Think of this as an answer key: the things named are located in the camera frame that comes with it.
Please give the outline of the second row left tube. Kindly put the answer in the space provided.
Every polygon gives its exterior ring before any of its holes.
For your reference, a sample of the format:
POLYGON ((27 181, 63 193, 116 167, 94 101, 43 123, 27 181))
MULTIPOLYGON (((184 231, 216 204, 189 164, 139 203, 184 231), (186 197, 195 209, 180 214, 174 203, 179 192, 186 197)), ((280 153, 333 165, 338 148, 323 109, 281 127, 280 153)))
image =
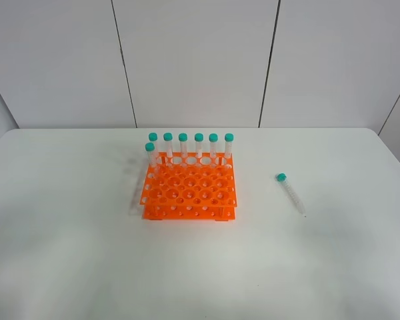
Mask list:
POLYGON ((150 142, 146 143, 145 150, 149 158, 149 167, 151 168, 151 173, 154 175, 157 173, 158 168, 157 159, 155 159, 153 155, 154 145, 150 142))

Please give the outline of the teal capped tube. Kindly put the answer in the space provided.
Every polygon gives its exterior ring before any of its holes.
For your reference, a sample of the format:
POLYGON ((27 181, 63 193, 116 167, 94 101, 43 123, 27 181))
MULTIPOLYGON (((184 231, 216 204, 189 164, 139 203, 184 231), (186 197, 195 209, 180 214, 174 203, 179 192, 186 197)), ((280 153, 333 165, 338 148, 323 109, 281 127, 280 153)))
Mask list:
POLYGON ((282 186, 282 188, 285 190, 286 194, 290 198, 292 204, 295 206, 296 210, 302 215, 306 216, 305 208, 303 205, 303 202, 301 198, 298 196, 298 194, 295 192, 294 188, 292 188, 291 184, 289 183, 289 180, 284 173, 278 173, 275 176, 276 181, 282 186))

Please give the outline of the orange test tube rack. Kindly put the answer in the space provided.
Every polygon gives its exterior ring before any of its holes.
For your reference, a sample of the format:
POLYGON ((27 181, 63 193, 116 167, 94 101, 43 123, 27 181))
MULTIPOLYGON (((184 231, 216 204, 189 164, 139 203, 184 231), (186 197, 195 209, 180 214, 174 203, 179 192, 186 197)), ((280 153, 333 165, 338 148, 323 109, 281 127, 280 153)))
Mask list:
POLYGON ((186 158, 176 152, 171 159, 160 152, 156 166, 147 168, 139 203, 149 220, 234 220, 233 159, 223 152, 213 159, 208 152, 201 159, 194 152, 186 158))

